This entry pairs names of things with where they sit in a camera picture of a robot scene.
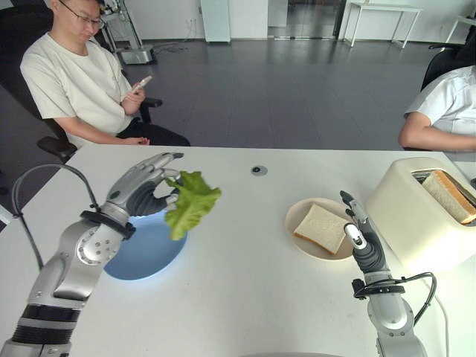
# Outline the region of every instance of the doorway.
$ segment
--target doorway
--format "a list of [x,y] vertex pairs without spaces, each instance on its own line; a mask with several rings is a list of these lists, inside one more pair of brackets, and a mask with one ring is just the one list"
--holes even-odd
[[268,0],[268,36],[336,39],[346,0]]

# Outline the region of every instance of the bread crust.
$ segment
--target bread crust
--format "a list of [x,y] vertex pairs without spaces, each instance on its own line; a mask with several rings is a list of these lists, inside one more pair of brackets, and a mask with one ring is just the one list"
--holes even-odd
[[312,239],[310,239],[310,238],[308,238],[308,237],[306,237],[306,236],[304,236],[304,235],[302,235],[302,234],[299,234],[299,233],[293,233],[293,234],[294,234],[296,237],[298,237],[298,238],[302,238],[302,239],[305,239],[305,240],[309,240],[310,242],[313,242],[314,244],[319,245],[319,247],[321,247],[323,250],[329,252],[329,253],[332,254],[332,255],[336,255],[336,254],[337,254],[337,252],[334,253],[334,252],[330,251],[329,249],[327,249],[327,248],[324,247],[323,245],[320,245],[319,243],[317,243],[315,240],[312,240]]
[[442,170],[435,170],[433,174],[441,185],[451,194],[458,204],[468,213],[468,217],[460,223],[465,225],[476,219],[476,208],[468,202],[465,196],[457,189],[456,185],[448,178]]

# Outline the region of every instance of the toast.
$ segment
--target toast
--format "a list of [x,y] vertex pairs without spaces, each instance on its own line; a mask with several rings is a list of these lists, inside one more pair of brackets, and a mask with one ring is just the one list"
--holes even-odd
[[345,238],[344,226],[348,222],[325,208],[312,204],[293,234],[318,244],[331,254],[336,254]]
[[463,196],[442,170],[432,171],[422,185],[462,225],[476,219],[475,206]]

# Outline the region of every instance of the chair armrest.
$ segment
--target chair armrest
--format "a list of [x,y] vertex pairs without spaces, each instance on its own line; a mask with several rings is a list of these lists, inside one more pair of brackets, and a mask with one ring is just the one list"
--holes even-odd
[[160,99],[154,98],[146,98],[141,103],[141,107],[139,108],[139,112],[141,113],[142,121],[144,123],[150,123],[150,113],[149,108],[157,108],[161,106],[164,102]]
[[76,152],[77,147],[75,145],[61,141],[51,136],[45,136],[36,142],[38,147],[52,155],[58,157],[62,163],[65,163]]
[[417,147],[403,147],[404,151],[432,151],[427,149],[419,149]]
[[160,99],[155,99],[155,98],[146,98],[144,101],[141,103],[141,106],[146,106],[148,108],[156,108],[158,106],[161,106],[164,104],[164,102]]
[[453,48],[454,50],[460,50],[463,48],[464,45],[458,45],[457,43],[434,43],[430,45],[428,48],[430,50],[434,50],[435,48]]

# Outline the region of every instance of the smartphone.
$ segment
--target smartphone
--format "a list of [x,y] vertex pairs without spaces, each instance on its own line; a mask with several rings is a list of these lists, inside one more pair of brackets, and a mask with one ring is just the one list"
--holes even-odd
[[150,82],[150,80],[152,79],[152,76],[147,76],[145,77],[142,81],[139,82],[139,84],[132,90],[132,93],[133,94],[137,94],[137,90],[145,87],[145,85]]

